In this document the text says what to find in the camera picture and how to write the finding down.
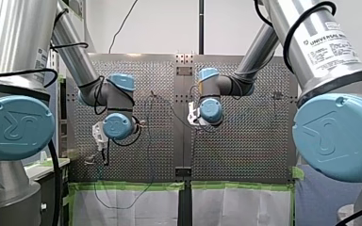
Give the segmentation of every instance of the blue joint cap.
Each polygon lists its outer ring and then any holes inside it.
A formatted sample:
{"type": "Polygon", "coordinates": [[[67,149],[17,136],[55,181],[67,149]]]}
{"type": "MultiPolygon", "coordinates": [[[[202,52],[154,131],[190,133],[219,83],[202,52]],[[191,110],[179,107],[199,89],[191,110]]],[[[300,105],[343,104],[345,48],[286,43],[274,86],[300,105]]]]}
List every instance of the blue joint cap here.
{"type": "Polygon", "coordinates": [[[113,113],[104,120],[104,133],[109,139],[121,140],[132,134],[133,125],[123,114],[113,113]]]}
{"type": "Polygon", "coordinates": [[[54,131],[54,117],[43,102],[26,96],[0,98],[0,161],[21,160],[38,153],[54,131]]]}
{"type": "Polygon", "coordinates": [[[219,76],[219,71],[215,68],[205,68],[199,72],[199,79],[201,82],[213,76],[219,76]]]}
{"type": "Polygon", "coordinates": [[[126,91],[135,90],[135,78],[133,75],[123,73],[113,73],[108,76],[107,81],[126,91]]]}
{"type": "Polygon", "coordinates": [[[335,180],[362,183],[362,97],[314,97],[294,120],[293,139],[311,167],[335,180]]]}
{"type": "Polygon", "coordinates": [[[200,114],[205,121],[216,123],[222,119],[222,104],[216,99],[207,98],[201,103],[200,114]]]}

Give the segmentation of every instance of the universal robots logo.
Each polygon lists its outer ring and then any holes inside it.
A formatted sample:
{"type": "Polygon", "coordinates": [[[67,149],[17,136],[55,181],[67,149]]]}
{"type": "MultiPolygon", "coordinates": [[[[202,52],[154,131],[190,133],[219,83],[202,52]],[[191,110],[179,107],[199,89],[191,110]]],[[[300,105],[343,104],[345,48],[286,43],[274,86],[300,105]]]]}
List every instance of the universal robots logo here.
{"type": "Polygon", "coordinates": [[[34,145],[28,140],[33,140],[38,129],[39,115],[25,114],[21,112],[6,112],[6,129],[4,129],[4,138],[6,141],[15,142],[22,145],[34,145]]]}

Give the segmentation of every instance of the label sticker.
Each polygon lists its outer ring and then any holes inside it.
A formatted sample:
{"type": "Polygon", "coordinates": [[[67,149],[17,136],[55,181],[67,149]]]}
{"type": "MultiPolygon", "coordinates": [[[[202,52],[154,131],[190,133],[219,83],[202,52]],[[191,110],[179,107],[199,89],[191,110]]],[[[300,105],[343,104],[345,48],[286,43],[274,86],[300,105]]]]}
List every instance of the label sticker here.
{"type": "MultiPolygon", "coordinates": [[[[37,59],[35,61],[35,69],[46,68],[48,62],[48,53],[42,49],[38,49],[37,59]]],[[[34,73],[34,77],[37,81],[43,83],[43,73],[34,73]]]]}
{"type": "Polygon", "coordinates": [[[337,65],[359,63],[357,52],[340,30],[329,30],[315,35],[303,44],[313,71],[328,70],[337,65]]]}
{"type": "Polygon", "coordinates": [[[325,22],[328,30],[340,30],[340,24],[336,22],[325,22]]]}

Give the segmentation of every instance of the pegboard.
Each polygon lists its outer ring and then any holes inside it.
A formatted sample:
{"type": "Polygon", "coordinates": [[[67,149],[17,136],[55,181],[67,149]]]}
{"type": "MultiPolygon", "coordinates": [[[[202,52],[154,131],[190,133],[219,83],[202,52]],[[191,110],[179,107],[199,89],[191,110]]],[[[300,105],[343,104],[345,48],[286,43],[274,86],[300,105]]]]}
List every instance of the pegboard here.
{"type": "MultiPolygon", "coordinates": [[[[140,120],[146,119],[144,104],[151,91],[166,99],[156,100],[150,111],[151,138],[145,129],[139,141],[130,147],[111,143],[110,166],[103,168],[100,179],[150,182],[155,175],[156,182],[172,182],[176,167],[191,167],[193,180],[287,183],[288,169],[294,164],[295,155],[290,125],[294,115],[291,100],[297,95],[297,85],[290,82],[288,69],[282,61],[275,58],[260,73],[254,95],[239,101],[222,97],[224,124],[215,134],[197,132],[195,139],[194,130],[177,127],[180,123],[173,110],[186,121],[188,104],[177,103],[176,96],[183,91],[188,94],[187,90],[202,68],[215,67],[221,74],[231,74],[241,56],[191,58],[193,61],[188,67],[192,68],[192,76],[185,76],[177,74],[180,62],[174,55],[91,55],[100,75],[135,75],[134,115],[140,120]],[[282,93],[281,100],[272,98],[275,92],[282,93]]],[[[74,81],[67,80],[68,96],[76,96],[78,88],[74,81]]],[[[70,100],[67,110],[68,146],[73,149],[69,178],[74,182],[94,181],[99,177],[98,169],[103,162],[91,128],[105,116],[95,116],[92,107],[82,105],[76,98],[70,100]],[[93,156],[95,164],[86,164],[86,159],[93,156]]]]}
{"type": "MultiPolygon", "coordinates": [[[[231,75],[238,65],[217,57],[195,58],[194,80],[203,68],[231,75]]],[[[276,57],[258,73],[252,96],[222,97],[224,122],[207,129],[216,133],[192,131],[192,180],[287,183],[295,155],[290,129],[296,92],[296,82],[276,57]]]]}

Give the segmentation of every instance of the black cable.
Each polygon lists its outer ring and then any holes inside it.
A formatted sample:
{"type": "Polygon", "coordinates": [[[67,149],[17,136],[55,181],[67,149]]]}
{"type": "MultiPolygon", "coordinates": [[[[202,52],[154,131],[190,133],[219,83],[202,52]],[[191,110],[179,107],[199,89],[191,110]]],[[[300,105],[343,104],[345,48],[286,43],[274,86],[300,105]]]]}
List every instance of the black cable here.
{"type": "Polygon", "coordinates": [[[192,96],[192,89],[194,89],[194,88],[199,88],[199,86],[198,85],[190,86],[190,88],[189,88],[189,97],[192,96]]]}
{"type": "Polygon", "coordinates": [[[60,20],[60,18],[64,15],[64,13],[69,13],[69,9],[65,8],[64,10],[62,10],[57,17],[55,18],[55,22],[54,22],[54,27],[56,26],[56,24],[58,23],[58,20],[60,20]]]}
{"type": "Polygon", "coordinates": [[[85,49],[90,47],[86,42],[78,42],[78,43],[64,44],[64,45],[55,45],[55,46],[51,45],[51,50],[57,52],[57,49],[74,47],[74,46],[78,46],[78,45],[80,45],[82,48],[85,48],[85,49]]]}
{"type": "Polygon", "coordinates": [[[110,44],[110,47],[108,48],[108,52],[109,52],[110,54],[111,54],[111,48],[112,48],[113,45],[114,45],[114,41],[116,40],[117,35],[119,35],[119,33],[122,31],[125,22],[127,21],[129,15],[130,15],[131,12],[132,12],[132,9],[134,9],[134,6],[137,4],[138,1],[139,1],[139,0],[135,0],[135,1],[134,1],[134,3],[133,3],[132,6],[131,6],[131,9],[128,11],[127,15],[125,16],[125,18],[124,18],[124,20],[123,20],[123,22],[122,22],[122,25],[120,26],[119,30],[116,32],[116,34],[114,34],[113,40],[112,40],[112,42],[111,42],[111,44],[110,44]]]}
{"type": "Polygon", "coordinates": [[[102,115],[107,110],[107,106],[105,106],[105,108],[100,112],[98,112],[98,109],[97,109],[98,105],[102,105],[102,104],[99,103],[99,96],[102,93],[102,87],[103,87],[104,82],[105,82],[105,77],[101,75],[101,76],[99,76],[99,79],[101,79],[101,83],[99,84],[99,87],[97,87],[95,89],[95,92],[93,94],[93,97],[95,98],[95,101],[93,103],[93,110],[95,112],[95,115],[102,115]]]}
{"type": "Polygon", "coordinates": [[[362,210],[352,214],[351,216],[343,219],[341,222],[339,222],[336,226],[346,226],[347,223],[351,222],[352,220],[356,218],[360,218],[362,216],[362,210]]]}
{"type": "Polygon", "coordinates": [[[172,104],[170,104],[170,101],[169,101],[169,100],[166,100],[166,99],[164,99],[163,97],[161,97],[160,95],[156,95],[156,94],[153,95],[152,97],[153,97],[153,98],[158,98],[159,100],[165,102],[165,103],[170,107],[170,109],[172,110],[173,115],[175,115],[175,117],[176,117],[179,121],[181,121],[181,123],[183,123],[183,124],[184,124],[185,126],[187,126],[189,129],[195,129],[194,127],[192,127],[192,126],[190,126],[189,124],[185,123],[185,122],[175,113],[175,110],[174,110],[172,104]]]}
{"type": "Polygon", "coordinates": [[[15,75],[23,75],[23,74],[28,74],[28,73],[53,73],[54,74],[54,78],[52,78],[51,81],[49,81],[44,87],[48,88],[50,87],[52,84],[55,83],[55,81],[58,79],[58,72],[53,70],[53,69],[48,69],[48,68],[44,68],[44,69],[31,69],[31,70],[24,70],[24,71],[18,71],[18,72],[13,72],[13,73],[0,73],[0,77],[11,77],[11,76],[15,76],[15,75]]]}
{"type": "Polygon", "coordinates": [[[140,129],[139,132],[138,132],[137,137],[136,137],[131,143],[121,144],[121,143],[117,142],[115,139],[112,139],[112,141],[113,141],[113,143],[115,143],[117,146],[120,146],[120,147],[128,147],[128,146],[131,146],[131,145],[133,145],[135,142],[138,141],[138,139],[140,138],[141,131],[142,131],[142,130],[140,129]]]}
{"type": "Polygon", "coordinates": [[[257,13],[258,17],[260,17],[260,19],[261,19],[264,23],[266,23],[268,26],[272,27],[272,23],[271,23],[269,20],[267,20],[267,19],[263,16],[263,14],[261,14],[260,7],[259,7],[259,5],[258,5],[258,0],[255,0],[255,10],[256,10],[256,13],[257,13]]]}
{"type": "Polygon", "coordinates": [[[55,176],[55,207],[54,207],[52,225],[57,226],[60,215],[60,206],[61,206],[61,173],[58,164],[58,155],[56,153],[55,145],[52,140],[49,141],[48,147],[52,157],[52,164],[54,167],[54,176],[55,176]]]}
{"type": "MultiPolygon", "coordinates": [[[[69,13],[69,9],[65,8],[64,10],[62,10],[57,17],[55,18],[55,22],[54,22],[54,27],[57,25],[58,20],[60,20],[60,18],[65,14],[65,13],[69,13]]],[[[71,44],[64,44],[64,45],[56,45],[54,46],[51,42],[51,50],[58,52],[57,49],[62,49],[62,48],[68,48],[68,47],[73,47],[73,46],[78,46],[81,45],[83,48],[88,48],[90,47],[86,42],[78,42],[78,43],[71,43],[71,44]]]]}
{"type": "Polygon", "coordinates": [[[307,11],[305,11],[304,13],[302,13],[302,15],[298,18],[298,20],[295,22],[295,24],[293,24],[293,26],[290,28],[287,37],[285,38],[285,42],[284,42],[284,62],[287,65],[287,68],[294,73],[292,66],[290,65],[289,62],[289,47],[290,44],[292,43],[292,39],[293,39],[293,35],[295,34],[295,31],[299,28],[299,26],[305,21],[305,19],[307,19],[309,16],[311,16],[311,14],[313,14],[314,12],[316,12],[319,8],[322,7],[330,7],[332,10],[332,14],[335,15],[337,13],[337,6],[333,3],[333,2],[329,2],[329,1],[324,1],[324,2],[319,2],[316,6],[308,9],[307,11]]]}
{"type": "Polygon", "coordinates": [[[144,103],[144,112],[145,112],[145,117],[146,117],[146,123],[147,123],[147,134],[148,134],[148,146],[146,148],[146,157],[148,159],[148,163],[149,163],[149,168],[151,170],[151,181],[149,183],[149,185],[147,187],[145,187],[145,189],[143,189],[143,191],[137,196],[137,198],[127,207],[118,207],[118,206],[109,206],[107,204],[105,204],[98,196],[98,193],[96,192],[96,183],[93,184],[93,188],[94,188],[94,191],[95,191],[95,197],[96,199],[102,204],[104,205],[104,207],[106,207],[107,209],[120,209],[120,210],[126,210],[126,209],[130,209],[131,207],[134,206],[134,204],[137,202],[137,200],[152,186],[152,184],[154,183],[155,181],[155,170],[154,170],[154,167],[153,167],[153,164],[152,164],[152,159],[151,159],[151,155],[150,155],[150,148],[151,148],[151,144],[152,144],[152,135],[151,135],[151,131],[150,131],[150,117],[151,117],[151,114],[152,114],[152,106],[153,104],[150,103],[150,110],[149,110],[149,113],[147,114],[147,110],[146,110],[146,104],[147,102],[149,101],[149,99],[151,98],[152,96],[148,96],[146,99],[145,99],[145,103],[144,103]]]}

